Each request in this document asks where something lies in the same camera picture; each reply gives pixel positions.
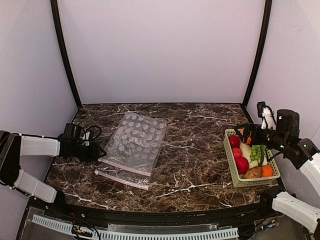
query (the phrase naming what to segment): white wall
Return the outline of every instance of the white wall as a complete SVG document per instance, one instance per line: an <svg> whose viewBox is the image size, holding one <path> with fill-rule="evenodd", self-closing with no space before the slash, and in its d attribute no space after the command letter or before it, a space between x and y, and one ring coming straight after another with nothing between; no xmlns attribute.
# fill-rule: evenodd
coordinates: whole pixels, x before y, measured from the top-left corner
<svg viewBox="0 0 320 240"><path fill-rule="evenodd" d="M0 129L57 136L76 112L49 0L0 2ZM21 159L43 179L50 158ZM16 238L27 198L0 186L0 240Z"/></svg>
<svg viewBox="0 0 320 240"><path fill-rule="evenodd" d="M298 112L300 137L312 139L320 148L319 12L320 2L316 0L273 1L248 111L256 122L260 122L256 107L259 101L265 101L275 112ZM287 189L320 208L316 191L291 162L279 157L277 163Z"/></svg>
<svg viewBox="0 0 320 240"><path fill-rule="evenodd" d="M83 103L243 100L263 0L63 0Z"/></svg>

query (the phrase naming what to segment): fruit basket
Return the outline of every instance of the fruit basket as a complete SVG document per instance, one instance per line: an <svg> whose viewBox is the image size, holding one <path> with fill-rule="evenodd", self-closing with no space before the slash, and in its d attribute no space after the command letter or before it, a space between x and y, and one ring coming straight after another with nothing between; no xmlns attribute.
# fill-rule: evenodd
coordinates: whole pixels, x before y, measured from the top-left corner
<svg viewBox="0 0 320 240"><path fill-rule="evenodd" d="M280 177L280 172L278 169L278 166L276 164L276 161L272 159L270 162L268 162L268 165L272 167L273 170L273 176L269 177L260 177L260 178L250 178L250 179L244 179L243 175L238 174L238 169L236 166L236 161L232 152L232 148L229 142L229 136L236 135L236 132L233 129L227 129L225 130L225 136L224 136L224 149L225 153L228 159L229 163L229 169L232 177L233 186L235 188L240 187L251 187L251 186L259 186L259 185L268 185L270 184L274 179L277 179ZM272 158L272 152L270 150L267 151L268 157Z"/></svg>

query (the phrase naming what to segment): tabletop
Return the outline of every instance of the tabletop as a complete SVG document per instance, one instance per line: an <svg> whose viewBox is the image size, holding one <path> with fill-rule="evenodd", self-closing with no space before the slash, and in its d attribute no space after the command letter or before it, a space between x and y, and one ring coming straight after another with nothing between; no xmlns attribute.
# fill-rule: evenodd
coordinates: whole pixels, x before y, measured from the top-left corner
<svg viewBox="0 0 320 240"><path fill-rule="evenodd" d="M98 161L56 157L46 183L62 190L67 203L131 212L214 210L257 203L261 192L277 184L233 187L223 140L226 129L248 122L239 104L88 104L73 122L100 126L97 142L104 148L128 112L167 121L149 190L96 175Z"/></svg>

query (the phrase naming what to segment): red apple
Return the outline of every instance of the red apple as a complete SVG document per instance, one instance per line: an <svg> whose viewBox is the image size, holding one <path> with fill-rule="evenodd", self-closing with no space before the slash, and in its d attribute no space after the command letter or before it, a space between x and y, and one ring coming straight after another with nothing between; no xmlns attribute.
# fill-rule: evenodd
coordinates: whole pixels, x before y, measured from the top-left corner
<svg viewBox="0 0 320 240"><path fill-rule="evenodd" d="M238 147L232 148L232 153L233 153L234 158L238 158L238 157L242 156L242 151Z"/></svg>
<svg viewBox="0 0 320 240"><path fill-rule="evenodd" d="M236 135L229 136L229 142L232 148L239 148L240 147L240 138Z"/></svg>
<svg viewBox="0 0 320 240"><path fill-rule="evenodd" d="M235 164L236 167L238 169L238 173L239 174L245 174L248 169L249 169L249 162L248 160L243 157L243 156L239 156L235 159Z"/></svg>

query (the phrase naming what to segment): clear plastic bag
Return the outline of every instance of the clear plastic bag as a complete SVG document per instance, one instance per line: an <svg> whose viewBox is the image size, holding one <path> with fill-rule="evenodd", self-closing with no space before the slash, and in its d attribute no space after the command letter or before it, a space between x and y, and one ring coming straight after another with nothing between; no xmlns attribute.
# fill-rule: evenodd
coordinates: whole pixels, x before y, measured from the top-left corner
<svg viewBox="0 0 320 240"><path fill-rule="evenodd" d="M167 121L133 112L125 114L99 160L114 167L151 176L165 137Z"/></svg>
<svg viewBox="0 0 320 240"><path fill-rule="evenodd" d="M109 165L104 162L99 165L99 167L94 171L94 173L135 188L140 188L144 190L149 189L149 176L144 176L134 172L126 171L124 169Z"/></svg>

